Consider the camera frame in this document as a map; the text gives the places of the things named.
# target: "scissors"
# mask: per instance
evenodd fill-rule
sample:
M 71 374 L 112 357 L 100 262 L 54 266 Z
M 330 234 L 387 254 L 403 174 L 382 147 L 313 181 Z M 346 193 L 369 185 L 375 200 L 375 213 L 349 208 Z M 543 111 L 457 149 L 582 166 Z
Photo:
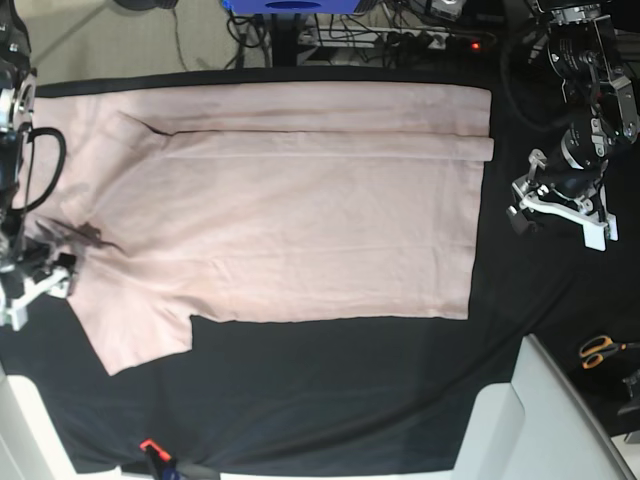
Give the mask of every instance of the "scissors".
M 608 335 L 598 335 L 585 343 L 580 349 L 582 368 L 589 370 L 597 367 L 607 358 L 630 348 L 640 348 L 640 342 L 618 343 Z

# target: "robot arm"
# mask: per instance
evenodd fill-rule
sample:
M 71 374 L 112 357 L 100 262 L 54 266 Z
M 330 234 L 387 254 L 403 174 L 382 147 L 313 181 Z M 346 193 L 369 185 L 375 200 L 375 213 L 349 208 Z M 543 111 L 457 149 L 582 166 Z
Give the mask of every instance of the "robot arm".
M 586 3 L 538 0 L 550 18 L 547 52 L 564 81 L 565 101 L 582 105 L 584 113 L 548 157 L 531 153 L 529 173 L 512 184 L 516 203 L 507 214 L 518 233 L 535 230 L 540 215 L 565 218 L 582 226 L 587 247 L 605 250 L 618 231 L 607 210 L 604 173 L 612 154 L 636 142 L 640 121 L 611 18 Z
M 69 293 L 75 258 L 52 260 L 48 245 L 25 237 L 25 216 L 44 203 L 60 177 L 66 146 L 63 135 L 52 128 L 34 129 L 32 123 L 36 71 L 30 62 L 26 27 L 13 0 L 0 0 L 0 325 L 19 330 L 27 322 L 26 307 L 42 293 L 65 297 Z M 20 188 L 24 147 L 42 135 L 60 145 L 58 168 L 51 184 L 30 203 L 29 180 Z M 33 168 L 33 156 L 30 169 Z M 25 195 L 24 207 L 14 208 L 14 198 Z

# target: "black table surface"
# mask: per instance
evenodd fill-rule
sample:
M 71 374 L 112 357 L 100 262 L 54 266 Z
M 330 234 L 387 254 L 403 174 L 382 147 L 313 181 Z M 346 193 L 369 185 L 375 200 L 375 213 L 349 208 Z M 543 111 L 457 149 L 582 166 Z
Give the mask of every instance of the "black table surface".
M 616 416 L 631 353 L 593 371 L 578 346 L 607 332 L 640 339 L 638 149 L 607 174 L 620 241 L 606 252 L 580 231 L 517 237 L 505 216 L 510 183 L 532 148 L 559 135 L 528 131 L 495 76 L 482 69 L 400 72 L 300 68 L 97 80 L 41 89 L 78 95 L 167 85 L 270 81 L 453 83 L 492 90 L 495 154 L 485 167 L 468 321 L 360 318 L 301 324 L 194 318 L 191 352 L 106 375 L 65 301 L 43 297 L 19 333 L 0 329 L 0 360 L 31 378 L 81 472 L 140 461 L 152 437 L 179 458 L 225 472 L 371 475 L 453 467 L 475 396 L 508 381 L 522 337 L 535 332 L 610 434 L 635 430 Z M 539 97 L 525 98 L 528 108 Z

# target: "black cloth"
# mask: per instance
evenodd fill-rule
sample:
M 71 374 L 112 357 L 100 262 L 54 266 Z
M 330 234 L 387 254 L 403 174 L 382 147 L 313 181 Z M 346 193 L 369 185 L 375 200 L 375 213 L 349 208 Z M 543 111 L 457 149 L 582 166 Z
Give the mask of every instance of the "black cloth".
M 39 387 L 81 472 L 142 460 L 154 438 L 170 452 L 224 472 L 371 475 L 453 467 L 475 396 L 511 378 L 522 336 L 535 332 L 610 434 L 640 426 L 617 418 L 630 356 L 581 372 L 591 335 L 640 339 L 638 149 L 611 162 L 607 192 L 620 241 L 588 250 L 579 230 L 517 237 L 505 215 L 510 183 L 532 148 L 558 136 L 528 131 L 497 80 L 479 70 L 372 68 L 197 73 L 53 86 L 97 93 L 163 85 L 287 80 L 442 82 L 493 91 L 495 155 L 485 167 L 468 321 L 361 318 L 299 324 L 216 324 L 193 319 L 191 352 L 108 377 L 64 301 L 43 297 L 19 333 L 0 330 L 8 373 Z M 525 99 L 534 108 L 537 97 Z

